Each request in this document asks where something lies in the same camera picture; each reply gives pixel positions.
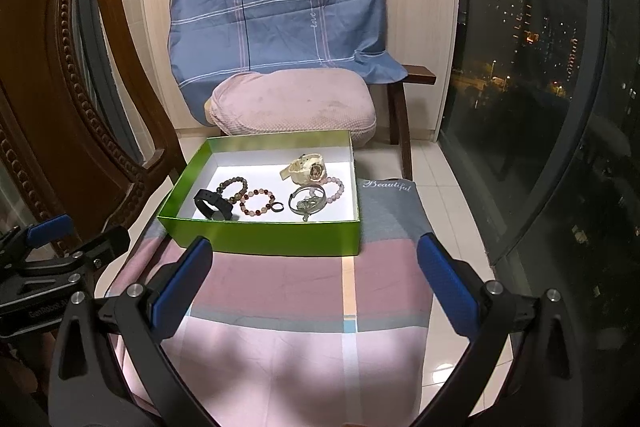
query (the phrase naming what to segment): green box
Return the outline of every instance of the green box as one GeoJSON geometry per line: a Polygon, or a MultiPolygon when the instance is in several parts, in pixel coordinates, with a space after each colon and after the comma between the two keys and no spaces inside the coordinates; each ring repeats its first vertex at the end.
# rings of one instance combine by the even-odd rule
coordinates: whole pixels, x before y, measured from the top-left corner
{"type": "MultiPolygon", "coordinates": [[[[236,187],[239,188],[238,185],[230,187],[229,194],[233,194],[236,187]]],[[[327,184],[324,188],[327,196],[331,196],[337,185],[327,184]]],[[[247,208],[251,208],[253,199],[247,202],[247,208]]],[[[196,236],[203,235],[210,240],[214,251],[229,253],[304,257],[357,255],[360,212],[351,135],[346,130],[328,130],[209,138],[181,174],[164,201],[158,219],[184,248],[196,236]],[[298,185],[290,178],[283,181],[279,172],[300,155],[316,152],[324,157],[328,175],[340,178],[345,190],[338,201],[312,214],[304,223],[302,216],[291,212],[287,204],[289,194],[298,185]],[[195,193],[200,188],[215,190],[220,181],[235,176],[246,178],[250,189],[271,190],[285,210],[279,214],[269,211],[263,216],[248,217],[239,212],[236,203],[234,215],[239,216],[235,218],[239,221],[194,219],[201,215],[193,204],[195,193]],[[260,180],[257,183],[264,186],[255,186],[252,180],[260,180]]]]}

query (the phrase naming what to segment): pink cushion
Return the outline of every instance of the pink cushion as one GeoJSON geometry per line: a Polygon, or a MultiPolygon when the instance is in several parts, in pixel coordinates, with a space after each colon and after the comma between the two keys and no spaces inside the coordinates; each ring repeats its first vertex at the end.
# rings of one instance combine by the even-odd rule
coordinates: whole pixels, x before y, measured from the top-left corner
{"type": "Polygon", "coordinates": [[[367,84],[334,68],[238,73],[213,90],[205,111],[228,135],[348,129],[362,146],[376,131],[367,84]]]}

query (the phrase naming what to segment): carved wooden chair back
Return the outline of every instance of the carved wooden chair back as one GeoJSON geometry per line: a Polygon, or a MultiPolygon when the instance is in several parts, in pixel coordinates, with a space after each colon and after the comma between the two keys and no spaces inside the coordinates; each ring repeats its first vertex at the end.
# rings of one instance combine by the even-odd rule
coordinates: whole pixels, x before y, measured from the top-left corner
{"type": "Polygon", "coordinates": [[[98,0],[116,66],[155,145],[142,166],[117,144],[89,99],[71,29],[74,0],[0,0],[0,157],[36,219],[69,214],[76,235],[129,227],[185,161],[129,33],[122,0],[98,0]]]}

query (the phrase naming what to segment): silver bangle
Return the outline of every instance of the silver bangle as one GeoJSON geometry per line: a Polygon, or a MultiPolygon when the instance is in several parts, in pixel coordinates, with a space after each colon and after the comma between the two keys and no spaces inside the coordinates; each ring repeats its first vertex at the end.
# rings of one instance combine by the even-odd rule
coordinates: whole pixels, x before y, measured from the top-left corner
{"type": "Polygon", "coordinates": [[[293,194],[289,196],[289,209],[294,214],[303,216],[302,220],[305,222],[308,221],[311,214],[320,212],[320,210],[322,210],[325,205],[326,192],[324,191],[324,188],[322,188],[322,186],[319,184],[312,183],[302,185],[302,187],[297,188],[295,192],[293,192],[293,194]],[[293,206],[291,206],[291,201],[303,190],[308,190],[310,196],[308,198],[305,198],[304,200],[298,201],[296,203],[296,207],[293,208],[293,206]],[[322,192],[320,196],[316,196],[316,190],[320,190],[322,192]]]}

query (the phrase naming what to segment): wooden armrest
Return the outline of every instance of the wooden armrest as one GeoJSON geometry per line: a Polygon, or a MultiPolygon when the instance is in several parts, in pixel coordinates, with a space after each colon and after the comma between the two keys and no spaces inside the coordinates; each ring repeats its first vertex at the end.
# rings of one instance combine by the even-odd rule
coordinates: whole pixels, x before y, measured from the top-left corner
{"type": "Polygon", "coordinates": [[[405,84],[429,84],[433,86],[436,83],[436,76],[424,66],[404,66],[404,68],[409,73],[402,80],[405,84]]]}

